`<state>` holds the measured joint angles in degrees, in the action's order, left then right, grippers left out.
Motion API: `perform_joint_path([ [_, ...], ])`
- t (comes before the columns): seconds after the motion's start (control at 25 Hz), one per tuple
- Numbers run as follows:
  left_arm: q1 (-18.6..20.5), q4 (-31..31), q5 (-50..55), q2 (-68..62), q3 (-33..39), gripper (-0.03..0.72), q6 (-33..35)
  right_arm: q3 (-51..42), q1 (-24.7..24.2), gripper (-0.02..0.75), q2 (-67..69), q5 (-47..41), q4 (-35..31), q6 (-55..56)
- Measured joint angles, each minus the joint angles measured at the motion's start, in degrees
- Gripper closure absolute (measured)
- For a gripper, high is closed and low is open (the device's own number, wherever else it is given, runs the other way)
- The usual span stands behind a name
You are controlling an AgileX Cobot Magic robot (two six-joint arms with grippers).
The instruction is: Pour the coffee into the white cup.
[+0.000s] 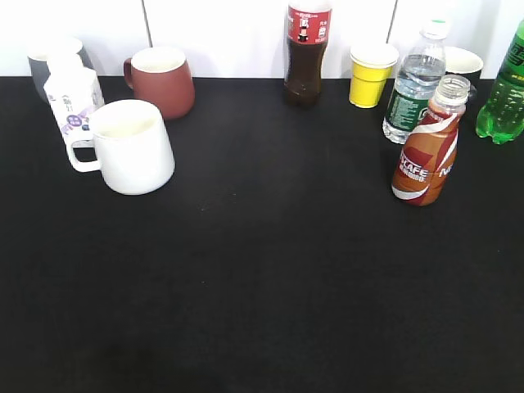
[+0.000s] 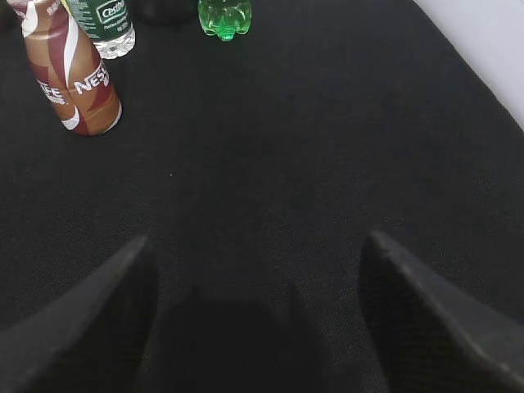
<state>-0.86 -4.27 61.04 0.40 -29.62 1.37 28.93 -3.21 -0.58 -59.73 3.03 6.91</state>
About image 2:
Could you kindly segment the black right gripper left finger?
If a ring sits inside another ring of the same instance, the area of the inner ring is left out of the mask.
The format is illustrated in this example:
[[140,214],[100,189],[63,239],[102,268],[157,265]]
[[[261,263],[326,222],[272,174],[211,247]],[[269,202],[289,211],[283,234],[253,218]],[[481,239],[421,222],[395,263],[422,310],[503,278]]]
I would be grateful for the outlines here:
[[3,392],[132,392],[156,316],[156,255],[135,237],[1,333]]

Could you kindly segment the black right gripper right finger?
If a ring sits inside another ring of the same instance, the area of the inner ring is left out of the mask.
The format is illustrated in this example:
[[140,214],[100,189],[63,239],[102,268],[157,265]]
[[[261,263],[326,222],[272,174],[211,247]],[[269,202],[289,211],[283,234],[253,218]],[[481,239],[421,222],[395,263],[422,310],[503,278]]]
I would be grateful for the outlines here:
[[385,233],[370,233],[359,307],[391,392],[521,392],[523,326]]

